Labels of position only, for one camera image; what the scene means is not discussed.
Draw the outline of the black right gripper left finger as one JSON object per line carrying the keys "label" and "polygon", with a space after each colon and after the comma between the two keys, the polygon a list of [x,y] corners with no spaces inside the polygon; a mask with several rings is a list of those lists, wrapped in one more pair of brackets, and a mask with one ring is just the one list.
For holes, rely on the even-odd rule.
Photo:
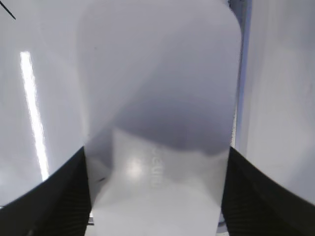
{"label": "black right gripper left finger", "polygon": [[92,204],[84,149],[0,210],[2,236],[83,236]]}

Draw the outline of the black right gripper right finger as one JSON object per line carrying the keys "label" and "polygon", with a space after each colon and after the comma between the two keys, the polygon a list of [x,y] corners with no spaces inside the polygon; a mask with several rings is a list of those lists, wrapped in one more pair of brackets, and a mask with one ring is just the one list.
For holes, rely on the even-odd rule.
{"label": "black right gripper right finger", "polygon": [[313,236],[315,206],[230,148],[221,210],[231,236]]}

